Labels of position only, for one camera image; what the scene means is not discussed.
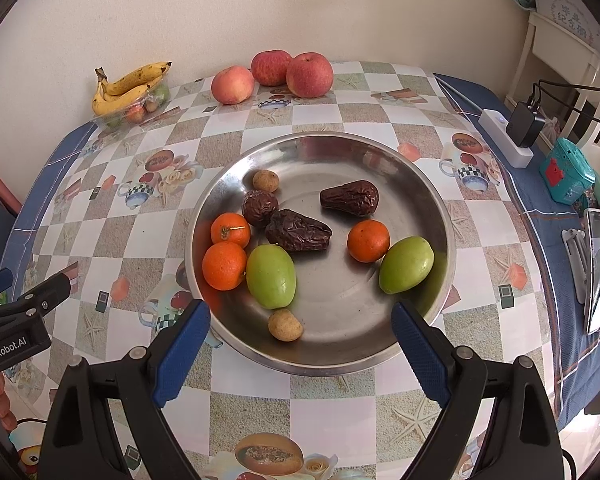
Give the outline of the person's hand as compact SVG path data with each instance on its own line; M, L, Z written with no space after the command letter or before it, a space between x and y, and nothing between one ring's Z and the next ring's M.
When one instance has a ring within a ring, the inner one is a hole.
M7 432L12 432L17 427L17 419L10 409L9 397L5 390L5 377L0 373L0 422Z

